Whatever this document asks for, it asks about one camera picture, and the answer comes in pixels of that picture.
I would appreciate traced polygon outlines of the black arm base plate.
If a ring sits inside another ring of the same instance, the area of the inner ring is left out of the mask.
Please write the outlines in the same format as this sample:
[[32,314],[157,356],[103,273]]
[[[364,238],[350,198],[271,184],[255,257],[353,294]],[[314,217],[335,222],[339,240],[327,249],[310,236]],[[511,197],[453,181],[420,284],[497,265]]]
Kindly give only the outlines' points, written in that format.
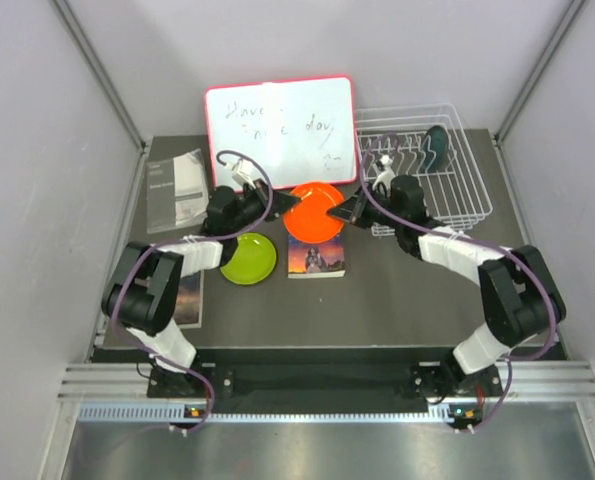
[[502,392],[494,366],[459,379],[445,373],[449,347],[201,348],[191,368],[219,396],[258,390],[378,390],[402,396],[484,395]]

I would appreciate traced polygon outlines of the lime green plate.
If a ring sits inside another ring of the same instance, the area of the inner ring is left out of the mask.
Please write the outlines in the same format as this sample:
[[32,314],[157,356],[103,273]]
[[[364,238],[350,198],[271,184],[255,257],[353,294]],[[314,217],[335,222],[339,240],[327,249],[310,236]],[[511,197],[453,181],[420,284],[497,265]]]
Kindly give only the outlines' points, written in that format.
[[220,268],[231,283],[250,286],[265,280],[274,270],[277,251],[273,242],[260,233],[246,233],[237,239],[231,260]]

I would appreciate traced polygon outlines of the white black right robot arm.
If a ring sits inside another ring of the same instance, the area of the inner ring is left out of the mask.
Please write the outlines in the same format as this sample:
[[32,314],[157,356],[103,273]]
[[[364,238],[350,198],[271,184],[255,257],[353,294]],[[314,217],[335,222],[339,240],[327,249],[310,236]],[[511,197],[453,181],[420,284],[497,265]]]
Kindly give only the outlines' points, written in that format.
[[388,226],[405,253],[479,286],[483,324],[440,362],[444,384],[455,395],[469,394],[480,383],[480,371],[518,345],[542,332],[554,335],[566,317],[563,298],[536,247],[507,249],[453,230],[429,214],[413,176],[396,176],[389,186],[362,184],[327,213],[362,229]]

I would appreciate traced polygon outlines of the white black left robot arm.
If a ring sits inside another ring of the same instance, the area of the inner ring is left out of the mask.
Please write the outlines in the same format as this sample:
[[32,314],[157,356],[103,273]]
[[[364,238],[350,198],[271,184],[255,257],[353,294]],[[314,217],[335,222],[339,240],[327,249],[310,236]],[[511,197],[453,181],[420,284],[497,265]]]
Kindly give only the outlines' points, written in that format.
[[193,366],[196,348],[174,319],[182,278],[226,265],[237,249],[241,231],[260,220],[274,221],[298,205],[293,194],[271,190],[262,180],[241,194],[219,186],[209,196],[199,237],[177,244],[131,241],[124,248],[102,300],[103,314],[137,338],[182,396],[203,387],[204,374]]

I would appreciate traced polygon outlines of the orange plate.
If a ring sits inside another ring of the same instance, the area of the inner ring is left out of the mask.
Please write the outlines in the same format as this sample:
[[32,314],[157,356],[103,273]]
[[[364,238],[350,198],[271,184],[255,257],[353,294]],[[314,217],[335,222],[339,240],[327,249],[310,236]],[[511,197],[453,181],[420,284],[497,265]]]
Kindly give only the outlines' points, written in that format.
[[328,215],[328,210],[344,201],[343,194],[333,185],[309,182],[293,188],[291,195],[300,202],[283,216],[288,233],[307,244],[327,242],[339,234],[342,220]]

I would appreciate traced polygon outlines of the dark teal plate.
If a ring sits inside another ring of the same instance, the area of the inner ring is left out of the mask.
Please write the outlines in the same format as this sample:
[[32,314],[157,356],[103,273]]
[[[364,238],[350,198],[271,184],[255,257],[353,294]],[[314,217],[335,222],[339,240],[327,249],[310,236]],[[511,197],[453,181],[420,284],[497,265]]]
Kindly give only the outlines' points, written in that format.
[[432,126],[421,142],[421,167],[424,173],[436,172],[443,168],[449,150],[449,135],[441,125]]

